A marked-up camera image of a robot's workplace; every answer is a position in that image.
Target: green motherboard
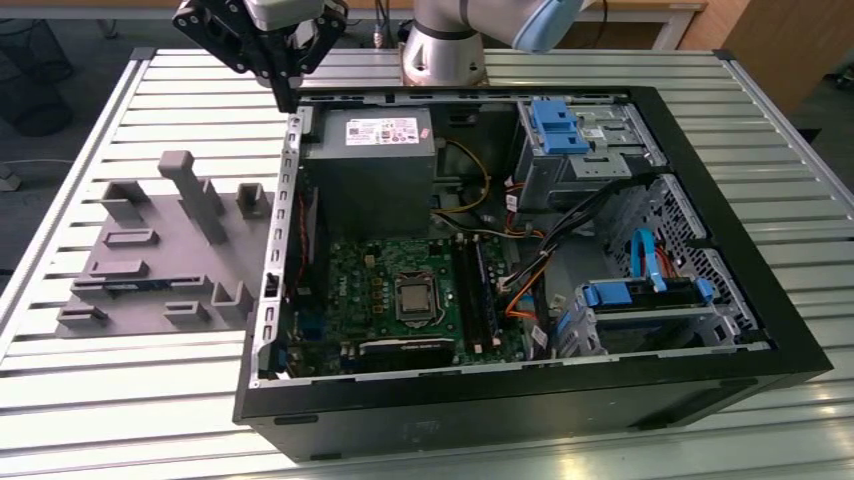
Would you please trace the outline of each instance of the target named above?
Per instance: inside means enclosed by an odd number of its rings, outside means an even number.
[[[326,376],[350,373],[345,362],[346,348],[360,342],[382,339],[442,338],[454,342],[453,365],[474,365],[517,361],[521,358],[521,333],[515,319],[504,319],[499,307],[501,329],[499,345],[480,352],[465,347],[465,331],[457,302],[452,261],[452,239],[374,240],[337,242],[329,251],[328,302],[321,319],[321,338],[302,342],[306,372]],[[497,238],[480,242],[490,287],[507,274]],[[405,316],[405,294],[400,283],[426,279],[429,305],[434,315],[424,321],[401,321]]]

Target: slotted metal table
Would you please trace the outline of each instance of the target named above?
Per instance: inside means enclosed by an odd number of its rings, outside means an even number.
[[[185,149],[217,191],[274,183],[286,117],[269,92],[201,51],[140,49],[0,300],[0,476],[849,478],[854,202],[740,66],[660,51],[495,50],[486,63],[493,85],[659,89],[835,370],[680,429],[296,467],[230,422],[242,332],[53,337],[109,180],[174,193],[156,159]],[[305,86],[398,83],[394,52],[338,50]]]

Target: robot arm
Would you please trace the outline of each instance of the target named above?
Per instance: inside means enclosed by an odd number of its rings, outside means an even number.
[[[485,79],[477,32],[539,53],[565,34],[592,0],[416,0],[402,75],[414,85],[473,85]],[[294,89],[346,28],[344,0],[185,0],[172,23],[237,73],[252,71],[272,88],[281,112],[293,113]],[[314,35],[296,41],[312,21]]]
[[[237,73],[252,71],[272,88],[281,112],[296,112],[294,89],[346,28],[342,0],[186,0],[173,25]],[[298,45],[296,28],[313,22]]]
[[[592,0],[416,0],[402,53],[413,85],[473,85],[485,79],[477,32],[528,53],[551,50]]]

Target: label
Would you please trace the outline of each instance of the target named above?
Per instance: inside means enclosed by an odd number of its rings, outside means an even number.
[[[354,118],[346,122],[346,146],[417,143],[414,118]]]
[[[543,332],[537,325],[533,325],[533,329],[531,330],[531,338],[540,347],[545,348],[545,345],[548,345],[548,335],[545,335],[545,332]]]
[[[600,128],[581,128],[584,138],[604,138],[604,132]]]
[[[515,195],[507,195],[507,210],[516,213],[516,209],[519,208],[519,199]]]
[[[561,310],[564,305],[565,305],[565,297],[555,293],[555,296],[551,297],[548,310]]]

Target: motherboard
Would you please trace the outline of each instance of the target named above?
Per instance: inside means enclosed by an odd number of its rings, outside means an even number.
[[[333,243],[325,311],[300,312],[294,373],[517,361],[519,325],[499,317],[493,297],[505,273],[497,238]]]

